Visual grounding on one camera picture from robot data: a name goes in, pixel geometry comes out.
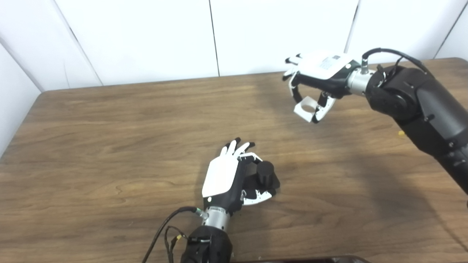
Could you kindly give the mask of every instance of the black cable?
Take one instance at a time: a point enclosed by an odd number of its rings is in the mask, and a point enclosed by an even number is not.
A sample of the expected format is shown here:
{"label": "black cable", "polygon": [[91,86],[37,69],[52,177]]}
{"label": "black cable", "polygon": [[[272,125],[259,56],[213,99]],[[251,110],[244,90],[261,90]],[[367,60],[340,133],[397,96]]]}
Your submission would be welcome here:
{"label": "black cable", "polygon": [[434,77],[434,75],[429,71],[429,69],[427,69],[426,66],[424,66],[424,64],[421,61],[397,50],[393,50],[389,48],[374,48],[362,54],[362,59],[368,59],[370,55],[375,54],[375,53],[380,53],[380,52],[392,53],[400,57],[406,58],[407,60],[411,61],[411,63],[416,65],[418,68],[420,68],[424,73],[428,74],[431,77]]}
{"label": "black cable", "polygon": [[185,212],[185,211],[190,211],[192,213],[195,213],[197,211],[197,208],[194,207],[194,206],[183,206],[177,210],[175,210],[174,212],[172,212],[172,214],[170,214],[166,220],[164,220],[164,222],[161,224],[161,226],[159,227],[158,231],[156,232],[156,234],[154,235],[154,238],[153,238],[153,241],[151,242],[151,244],[149,245],[149,248],[148,248],[148,251],[146,252],[145,254],[145,257],[143,258],[143,260],[141,261],[141,263],[146,263],[146,261],[148,260],[148,257],[149,255],[151,254],[151,251],[153,250],[154,248],[154,245],[156,244],[156,241],[158,240],[158,237],[159,235],[161,234],[162,230],[164,229],[164,227],[167,225],[167,223],[169,222],[169,220],[171,220],[174,216],[176,216],[178,213],[180,212]]}
{"label": "black cable", "polygon": [[166,227],[166,232],[164,233],[164,245],[166,245],[166,251],[168,253],[168,259],[169,259],[169,263],[173,263],[174,262],[174,256],[173,256],[173,253],[172,253],[172,249],[174,249],[174,246],[175,246],[175,243],[173,243],[173,245],[171,245],[171,247],[169,247],[169,242],[168,242],[168,231],[169,229],[172,228],[172,229],[175,229],[177,232],[179,232],[179,234],[185,238],[185,239],[188,239],[187,235],[184,234],[184,232],[182,232],[182,230],[180,230],[179,228],[175,227],[175,226],[168,226]]}
{"label": "black cable", "polygon": [[400,63],[400,61],[401,61],[402,58],[403,58],[403,57],[400,57],[400,58],[396,61],[395,65],[393,65],[392,70],[388,73],[388,79],[392,79],[392,78],[393,78],[393,76],[394,76],[395,73],[396,73],[396,69],[398,68],[398,64]]}

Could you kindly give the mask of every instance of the wooden table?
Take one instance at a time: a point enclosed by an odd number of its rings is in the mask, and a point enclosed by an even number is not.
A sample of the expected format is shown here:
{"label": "wooden table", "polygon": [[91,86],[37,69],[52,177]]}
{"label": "wooden table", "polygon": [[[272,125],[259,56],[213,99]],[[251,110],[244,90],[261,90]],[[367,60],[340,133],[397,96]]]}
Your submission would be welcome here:
{"label": "wooden table", "polygon": [[[466,61],[426,65],[468,105]],[[282,185],[231,218],[233,261],[468,261],[467,196],[391,118],[357,96],[316,125],[293,107],[281,73],[41,94],[0,161],[0,262],[139,262],[164,218],[202,206],[208,163],[237,136]],[[162,240],[150,262],[167,262]]]}

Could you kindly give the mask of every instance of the white wall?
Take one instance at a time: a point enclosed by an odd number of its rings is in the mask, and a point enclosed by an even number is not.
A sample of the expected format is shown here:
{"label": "white wall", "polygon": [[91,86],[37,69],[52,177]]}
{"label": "white wall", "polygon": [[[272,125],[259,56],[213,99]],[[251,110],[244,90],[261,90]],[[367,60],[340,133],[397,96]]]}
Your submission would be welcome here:
{"label": "white wall", "polygon": [[[442,45],[467,0],[361,0],[348,53],[360,58],[376,47],[431,59]],[[398,57],[375,54],[370,63]]]}
{"label": "white wall", "polygon": [[0,0],[0,38],[41,90],[101,85],[53,0]]}
{"label": "white wall", "polygon": [[468,60],[468,8],[465,8],[436,58]]}
{"label": "white wall", "polygon": [[104,85],[218,76],[208,0],[57,0]]}
{"label": "white wall", "polygon": [[286,70],[316,49],[342,52],[357,0],[211,0],[221,76]]}
{"label": "white wall", "polygon": [[0,45],[0,157],[39,94],[39,89]]}

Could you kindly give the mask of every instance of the robotic arm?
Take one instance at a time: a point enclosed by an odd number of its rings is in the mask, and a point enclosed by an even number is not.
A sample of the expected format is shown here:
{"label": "robotic arm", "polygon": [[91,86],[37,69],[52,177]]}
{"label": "robotic arm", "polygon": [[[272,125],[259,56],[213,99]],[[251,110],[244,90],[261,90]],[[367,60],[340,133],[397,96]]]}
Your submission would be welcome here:
{"label": "robotic arm", "polygon": [[[401,58],[393,66],[369,70],[368,57],[377,52]],[[399,66],[402,58],[418,68]],[[322,51],[298,54],[286,62],[295,66],[283,80],[290,78],[289,88],[297,103],[294,112],[303,119],[318,123],[335,99],[363,96],[373,110],[391,116],[416,147],[434,157],[468,194],[468,112],[419,60],[376,48],[363,54],[361,64],[346,54]],[[299,84],[322,90],[319,100],[302,98]],[[302,105],[315,108],[315,113],[304,111]]]}
{"label": "robotic arm", "polygon": [[[232,244],[227,235],[231,216],[243,205],[256,205],[276,195],[280,187],[274,166],[263,161],[255,153],[247,150],[255,143],[248,142],[237,147],[241,139],[236,138],[221,149],[221,154],[210,162],[202,188],[204,209],[181,207],[163,222],[142,260],[145,263],[168,221],[180,212],[193,212],[202,217],[202,225],[186,236],[177,227],[168,226],[165,244],[169,263],[174,262],[172,249],[177,240],[185,238],[187,246],[181,263],[228,263],[231,259]],[[247,165],[256,164],[256,173],[246,176]],[[180,235],[167,240],[168,230],[177,230]]]}

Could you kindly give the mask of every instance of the cable connector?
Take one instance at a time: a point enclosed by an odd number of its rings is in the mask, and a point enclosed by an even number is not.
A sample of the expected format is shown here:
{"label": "cable connector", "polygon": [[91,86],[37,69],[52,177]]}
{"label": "cable connector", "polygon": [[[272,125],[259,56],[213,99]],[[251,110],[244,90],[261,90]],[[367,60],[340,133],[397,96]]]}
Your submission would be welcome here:
{"label": "cable connector", "polygon": [[197,210],[195,211],[195,214],[201,217],[203,220],[207,220],[208,217],[210,217],[210,214],[201,210],[200,208],[197,208]]}
{"label": "cable connector", "polygon": [[362,58],[361,61],[361,74],[365,75],[369,73],[369,62],[367,61],[366,58]]}

